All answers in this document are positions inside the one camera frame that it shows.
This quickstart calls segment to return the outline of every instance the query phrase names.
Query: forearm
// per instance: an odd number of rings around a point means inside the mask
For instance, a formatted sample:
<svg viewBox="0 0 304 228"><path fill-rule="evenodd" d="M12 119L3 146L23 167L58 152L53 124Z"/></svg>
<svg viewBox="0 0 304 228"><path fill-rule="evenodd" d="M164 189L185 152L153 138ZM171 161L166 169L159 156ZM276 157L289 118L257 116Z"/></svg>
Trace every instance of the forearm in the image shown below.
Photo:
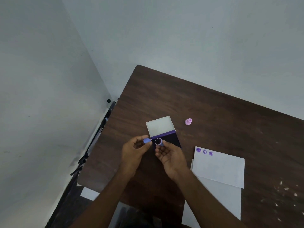
<svg viewBox="0 0 304 228"><path fill-rule="evenodd" d="M200 227L246 227L231 214L188 168L175 180Z"/></svg>
<svg viewBox="0 0 304 228"><path fill-rule="evenodd" d="M118 169L117 173L107 184L100 195L74 221L70 228L107 228L130 176Z"/></svg>

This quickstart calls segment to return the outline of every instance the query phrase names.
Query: white wall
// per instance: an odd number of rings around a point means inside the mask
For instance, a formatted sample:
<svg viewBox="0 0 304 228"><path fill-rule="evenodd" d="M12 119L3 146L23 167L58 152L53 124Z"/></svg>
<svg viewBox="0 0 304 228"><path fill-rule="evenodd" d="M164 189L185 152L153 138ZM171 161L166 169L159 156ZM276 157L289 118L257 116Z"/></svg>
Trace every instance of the white wall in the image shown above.
<svg viewBox="0 0 304 228"><path fill-rule="evenodd" d="M0 227L44 227L110 95L61 0L0 0Z"/></svg>
<svg viewBox="0 0 304 228"><path fill-rule="evenodd" d="M140 64L304 119L304 0L63 2L113 98Z"/></svg>

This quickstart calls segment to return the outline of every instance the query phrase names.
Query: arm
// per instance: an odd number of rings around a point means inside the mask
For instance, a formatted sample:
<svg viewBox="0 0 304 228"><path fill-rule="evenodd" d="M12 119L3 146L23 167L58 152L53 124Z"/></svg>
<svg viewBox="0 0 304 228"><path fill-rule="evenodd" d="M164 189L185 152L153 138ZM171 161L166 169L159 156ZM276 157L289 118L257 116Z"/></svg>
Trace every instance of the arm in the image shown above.
<svg viewBox="0 0 304 228"><path fill-rule="evenodd" d="M156 146L155 155L182 191L200 227L246 227L216 200L187 167L182 150L166 141L163 144Z"/></svg>
<svg viewBox="0 0 304 228"><path fill-rule="evenodd" d="M77 218L70 228L107 228L127 183L134 176L141 157L152 142L143 145L147 135L132 138L122 148L118 171L93 203Z"/></svg>

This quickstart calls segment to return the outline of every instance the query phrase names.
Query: brown table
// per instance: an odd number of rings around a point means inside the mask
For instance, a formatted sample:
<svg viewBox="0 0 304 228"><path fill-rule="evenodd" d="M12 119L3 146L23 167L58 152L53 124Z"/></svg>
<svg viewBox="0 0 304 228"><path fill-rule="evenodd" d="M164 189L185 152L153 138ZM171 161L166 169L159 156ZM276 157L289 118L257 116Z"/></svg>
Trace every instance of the brown table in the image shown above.
<svg viewBox="0 0 304 228"><path fill-rule="evenodd" d="M304 121L143 66L132 73L78 183L100 192L117 170L124 142L168 115L188 166L195 146L245 159L241 220L248 227L304 226ZM181 223L184 197L152 149L121 201Z"/></svg>

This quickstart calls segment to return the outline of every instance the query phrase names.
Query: person's right hand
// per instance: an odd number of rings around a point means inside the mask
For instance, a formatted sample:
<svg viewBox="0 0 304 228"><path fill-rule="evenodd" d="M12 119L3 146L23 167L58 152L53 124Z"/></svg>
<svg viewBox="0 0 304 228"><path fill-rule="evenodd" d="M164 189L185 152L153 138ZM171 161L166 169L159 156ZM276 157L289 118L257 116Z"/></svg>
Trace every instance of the person's right hand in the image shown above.
<svg viewBox="0 0 304 228"><path fill-rule="evenodd" d="M180 147L163 140L164 146L156 146L155 155L164 165L166 174L176 181L178 175L187 171L187 162Z"/></svg>

